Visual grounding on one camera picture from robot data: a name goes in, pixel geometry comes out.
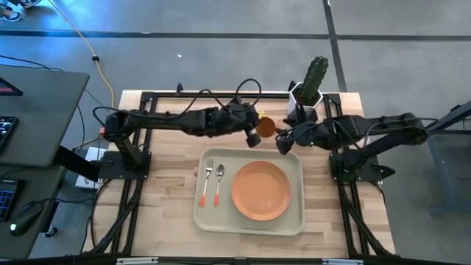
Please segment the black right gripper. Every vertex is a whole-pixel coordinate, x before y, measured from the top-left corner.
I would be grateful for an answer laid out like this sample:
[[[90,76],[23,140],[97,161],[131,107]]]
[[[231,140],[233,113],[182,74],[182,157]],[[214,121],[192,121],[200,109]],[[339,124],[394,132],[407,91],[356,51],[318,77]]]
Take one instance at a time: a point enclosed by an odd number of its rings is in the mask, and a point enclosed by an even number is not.
[[[326,147],[326,126],[324,124],[303,122],[295,127],[278,128],[277,135],[291,137],[293,140],[276,140],[276,147],[281,155],[289,153],[294,142],[299,146]]]

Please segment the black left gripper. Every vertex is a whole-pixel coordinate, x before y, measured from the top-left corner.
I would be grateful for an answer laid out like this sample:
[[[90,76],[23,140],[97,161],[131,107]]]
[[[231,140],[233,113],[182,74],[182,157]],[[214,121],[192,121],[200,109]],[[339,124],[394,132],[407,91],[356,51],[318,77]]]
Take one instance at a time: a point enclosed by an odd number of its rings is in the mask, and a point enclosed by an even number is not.
[[[254,107],[232,106],[221,109],[214,116],[213,136],[244,132],[247,146],[253,148],[261,142],[261,137],[255,132],[258,123],[258,113]]]

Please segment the orange plastic cup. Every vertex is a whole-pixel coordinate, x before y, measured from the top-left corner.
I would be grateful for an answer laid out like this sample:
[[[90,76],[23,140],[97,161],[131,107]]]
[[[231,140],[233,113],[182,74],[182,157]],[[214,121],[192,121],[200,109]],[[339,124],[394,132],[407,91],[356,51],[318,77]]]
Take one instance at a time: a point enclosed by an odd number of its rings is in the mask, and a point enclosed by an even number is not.
[[[282,129],[277,127],[275,121],[272,118],[268,117],[263,111],[258,112],[258,118],[259,123],[255,130],[261,138],[270,138],[283,131]]]

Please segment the metal spoon orange handle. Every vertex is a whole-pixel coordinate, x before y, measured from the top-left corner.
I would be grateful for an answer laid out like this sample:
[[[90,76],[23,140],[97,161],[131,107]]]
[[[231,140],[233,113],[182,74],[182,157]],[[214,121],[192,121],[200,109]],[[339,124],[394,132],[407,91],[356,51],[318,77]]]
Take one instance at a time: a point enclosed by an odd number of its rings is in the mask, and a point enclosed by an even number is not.
[[[213,205],[215,207],[218,207],[219,206],[220,183],[221,183],[221,179],[224,176],[224,166],[222,164],[218,165],[217,170],[216,170],[216,176],[218,178],[218,181],[217,181],[216,194],[215,194],[215,197],[214,197]]]

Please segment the orange round plate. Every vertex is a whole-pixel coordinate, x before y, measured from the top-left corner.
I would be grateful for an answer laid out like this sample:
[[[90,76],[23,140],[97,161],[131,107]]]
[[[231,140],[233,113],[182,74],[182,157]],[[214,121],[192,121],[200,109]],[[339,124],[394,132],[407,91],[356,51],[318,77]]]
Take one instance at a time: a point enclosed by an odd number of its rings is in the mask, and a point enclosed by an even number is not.
[[[291,201],[291,184],[284,171],[267,161],[250,162],[234,175],[231,199],[248,219],[266,222],[281,216]]]

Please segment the metal fork orange handle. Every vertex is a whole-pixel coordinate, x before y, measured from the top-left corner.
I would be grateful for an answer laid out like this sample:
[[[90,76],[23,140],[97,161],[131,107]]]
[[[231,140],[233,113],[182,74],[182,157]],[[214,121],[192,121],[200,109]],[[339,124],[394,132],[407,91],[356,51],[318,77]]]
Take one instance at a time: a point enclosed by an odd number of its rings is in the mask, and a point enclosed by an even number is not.
[[[205,178],[205,183],[204,183],[204,187],[203,187],[202,196],[200,197],[200,201],[199,201],[199,206],[200,206],[200,207],[204,207],[204,206],[205,206],[206,193],[207,193],[207,189],[208,189],[209,176],[210,176],[210,174],[211,174],[212,171],[213,171],[213,159],[212,159],[212,158],[208,158],[205,171],[206,171],[206,178]]]

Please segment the white hexagonal plant pot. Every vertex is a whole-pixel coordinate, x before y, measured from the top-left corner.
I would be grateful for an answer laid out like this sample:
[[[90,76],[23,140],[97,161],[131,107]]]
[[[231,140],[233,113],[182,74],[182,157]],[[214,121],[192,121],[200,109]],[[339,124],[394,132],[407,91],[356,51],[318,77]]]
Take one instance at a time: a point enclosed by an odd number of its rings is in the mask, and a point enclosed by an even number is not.
[[[294,87],[288,92],[288,113],[295,110],[297,100],[295,93],[302,87],[302,82],[297,82]],[[317,100],[312,105],[303,105],[305,110],[316,109],[317,106],[322,102],[324,96],[321,91],[317,91]]]

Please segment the green cactus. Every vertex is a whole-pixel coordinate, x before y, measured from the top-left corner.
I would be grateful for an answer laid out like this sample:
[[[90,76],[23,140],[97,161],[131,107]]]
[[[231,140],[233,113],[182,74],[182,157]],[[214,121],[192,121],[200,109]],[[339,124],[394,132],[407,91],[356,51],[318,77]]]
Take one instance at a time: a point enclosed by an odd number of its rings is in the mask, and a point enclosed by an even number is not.
[[[328,68],[328,59],[323,56],[315,57],[308,67],[301,87],[296,93],[297,101],[304,106],[314,106],[319,100],[319,87]]]

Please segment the blue-grey metal cart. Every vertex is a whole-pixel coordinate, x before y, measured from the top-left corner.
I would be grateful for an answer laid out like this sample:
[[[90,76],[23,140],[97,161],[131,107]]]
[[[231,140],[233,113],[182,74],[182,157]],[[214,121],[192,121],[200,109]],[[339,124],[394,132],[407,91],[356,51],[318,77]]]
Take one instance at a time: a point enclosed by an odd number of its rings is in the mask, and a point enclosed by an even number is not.
[[[471,101],[453,107],[427,126],[427,140],[444,202],[430,214],[471,213]]]

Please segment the white power strip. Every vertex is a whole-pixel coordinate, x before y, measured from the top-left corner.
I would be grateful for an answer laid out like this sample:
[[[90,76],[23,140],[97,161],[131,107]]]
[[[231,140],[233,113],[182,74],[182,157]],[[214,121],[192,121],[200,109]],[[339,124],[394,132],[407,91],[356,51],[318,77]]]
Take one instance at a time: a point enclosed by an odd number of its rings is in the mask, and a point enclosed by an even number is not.
[[[97,148],[97,147],[89,147],[86,152],[85,159],[87,161],[99,160],[102,158],[104,153],[105,153],[105,149]],[[102,183],[103,183],[103,179],[99,178],[96,182],[94,182],[83,177],[82,175],[79,175],[77,177],[75,186],[78,188],[98,189]]]

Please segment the dark grey desk top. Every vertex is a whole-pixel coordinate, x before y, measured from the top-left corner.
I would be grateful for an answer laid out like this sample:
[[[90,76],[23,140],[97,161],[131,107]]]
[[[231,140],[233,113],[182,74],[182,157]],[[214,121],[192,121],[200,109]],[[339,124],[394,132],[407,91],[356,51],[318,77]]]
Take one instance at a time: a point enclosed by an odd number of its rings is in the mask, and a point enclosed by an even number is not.
[[[0,166],[0,179],[24,180],[21,195],[15,204],[10,219],[0,222],[0,259],[28,258],[40,233],[47,231],[51,222],[49,217],[59,187],[63,181],[65,169],[62,166],[49,168],[27,168],[25,166]],[[30,229],[21,236],[12,236],[9,231],[10,222],[21,208],[31,201],[39,201],[43,205],[41,214],[36,218]]]
[[[90,75],[0,66],[0,78],[23,92],[21,96],[0,96],[0,116],[19,119],[0,151],[0,164],[51,165]]]

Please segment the black device coloured screen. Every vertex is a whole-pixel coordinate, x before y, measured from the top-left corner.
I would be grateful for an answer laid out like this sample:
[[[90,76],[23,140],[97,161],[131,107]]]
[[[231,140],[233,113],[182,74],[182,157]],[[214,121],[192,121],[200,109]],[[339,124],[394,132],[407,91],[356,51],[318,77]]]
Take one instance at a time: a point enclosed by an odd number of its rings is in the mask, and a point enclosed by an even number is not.
[[[19,119],[17,117],[0,116],[0,150],[6,147],[18,123]]]

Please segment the backlit black keyboard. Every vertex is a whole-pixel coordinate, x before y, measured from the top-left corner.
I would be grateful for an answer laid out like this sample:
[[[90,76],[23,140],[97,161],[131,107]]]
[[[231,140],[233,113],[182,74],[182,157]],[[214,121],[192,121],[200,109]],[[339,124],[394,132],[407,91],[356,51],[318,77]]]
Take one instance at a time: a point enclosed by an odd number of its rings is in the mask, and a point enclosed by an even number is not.
[[[0,222],[10,219],[24,183],[24,180],[0,179]]]

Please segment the black horizontal frame beam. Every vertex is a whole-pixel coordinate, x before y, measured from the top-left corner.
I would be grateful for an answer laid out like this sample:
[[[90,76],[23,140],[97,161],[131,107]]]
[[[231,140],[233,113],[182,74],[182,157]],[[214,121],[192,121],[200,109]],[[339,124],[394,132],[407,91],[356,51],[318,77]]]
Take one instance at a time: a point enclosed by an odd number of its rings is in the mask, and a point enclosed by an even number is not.
[[[118,258],[131,258],[125,253],[64,255],[49,258],[32,258],[0,261],[0,265],[116,265]],[[325,258],[211,258],[211,257],[157,257],[155,265],[322,265]],[[427,261],[399,256],[355,255],[364,265],[465,265],[442,261]]]

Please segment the silver metal bracket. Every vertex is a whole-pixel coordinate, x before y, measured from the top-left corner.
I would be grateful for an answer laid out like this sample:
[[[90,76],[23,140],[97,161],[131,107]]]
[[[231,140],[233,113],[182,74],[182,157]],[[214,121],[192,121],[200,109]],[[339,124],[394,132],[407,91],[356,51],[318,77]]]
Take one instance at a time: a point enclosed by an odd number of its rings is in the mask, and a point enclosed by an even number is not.
[[[116,265],[155,265],[158,264],[157,257],[131,257],[118,258]]]
[[[325,258],[322,260],[322,265],[364,265],[364,262],[355,259]]]

